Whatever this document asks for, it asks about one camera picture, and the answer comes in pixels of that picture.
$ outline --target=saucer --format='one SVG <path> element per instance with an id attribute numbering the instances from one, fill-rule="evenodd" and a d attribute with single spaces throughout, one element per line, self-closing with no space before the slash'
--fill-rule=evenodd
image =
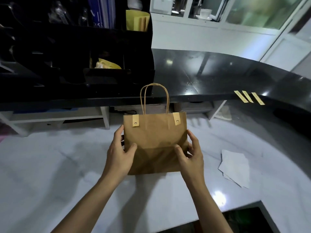
<path id="1" fill-rule="evenodd" d="M 195 17 L 196 17 L 197 19 L 212 20 L 211 16 L 207 17 L 207 19 L 206 19 L 206 18 L 201 17 L 200 15 L 195 15 Z"/>

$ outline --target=yellow sticker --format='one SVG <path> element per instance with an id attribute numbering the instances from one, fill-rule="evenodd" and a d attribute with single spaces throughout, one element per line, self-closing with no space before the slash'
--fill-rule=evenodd
<path id="1" fill-rule="evenodd" d="M 139 126 L 139 114 L 132 115 L 133 118 L 133 127 Z"/>
<path id="2" fill-rule="evenodd" d="M 247 99 L 245 99 L 245 97 L 239 92 L 239 91 L 234 91 L 238 97 L 244 102 L 244 103 L 248 103 Z"/>
<path id="3" fill-rule="evenodd" d="M 175 125 L 179 125 L 180 124 L 180 115 L 179 113 L 173 113 L 173 117 L 174 117 L 174 121 L 175 121 Z"/>
<path id="4" fill-rule="evenodd" d="M 254 101 L 252 100 L 252 98 L 249 96 L 249 94 L 247 93 L 247 91 L 242 91 L 243 94 L 246 96 L 246 98 L 248 99 L 249 102 L 254 103 Z"/>
<path id="5" fill-rule="evenodd" d="M 252 92 L 252 94 L 260 105 L 265 105 L 265 103 L 259 98 L 259 96 L 256 94 L 256 92 Z"/>

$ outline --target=black countertop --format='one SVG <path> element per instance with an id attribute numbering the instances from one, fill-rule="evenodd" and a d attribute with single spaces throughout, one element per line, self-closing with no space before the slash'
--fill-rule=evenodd
<path id="1" fill-rule="evenodd" d="M 238 99 L 234 90 L 245 90 L 256 92 L 265 103 L 311 112 L 311 80 L 297 74 L 220 53 L 164 49 L 152 49 L 152 52 L 154 82 L 167 88 L 170 102 Z M 139 97 L 133 94 L 109 97 L 100 91 L 104 87 L 87 98 L 81 97 L 80 85 L 48 92 L 44 87 L 11 94 L 0 92 L 0 111 L 140 104 Z M 163 89 L 153 87 L 146 101 L 165 102 Z"/>

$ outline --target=person's right hand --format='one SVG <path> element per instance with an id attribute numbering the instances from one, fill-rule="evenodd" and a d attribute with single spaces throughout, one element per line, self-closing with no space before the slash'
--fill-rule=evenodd
<path id="1" fill-rule="evenodd" d="M 193 135 L 190 130 L 187 133 L 192 141 L 188 142 L 188 151 L 191 155 L 183 153 L 179 145 L 175 145 L 175 152 L 181 167 L 181 176 L 185 180 L 188 188 L 194 185 L 204 185 L 204 161 L 203 154 L 200 148 L 199 140 Z"/>

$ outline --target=white teacup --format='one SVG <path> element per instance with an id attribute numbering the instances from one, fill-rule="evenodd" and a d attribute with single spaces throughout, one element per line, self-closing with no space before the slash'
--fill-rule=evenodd
<path id="1" fill-rule="evenodd" d="M 201 9 L 200 10 L 200 17 L 203 19 L 207 19 L 211 13 L 212 13 L 212 10 L 210 10 L 210 9 Z"/>

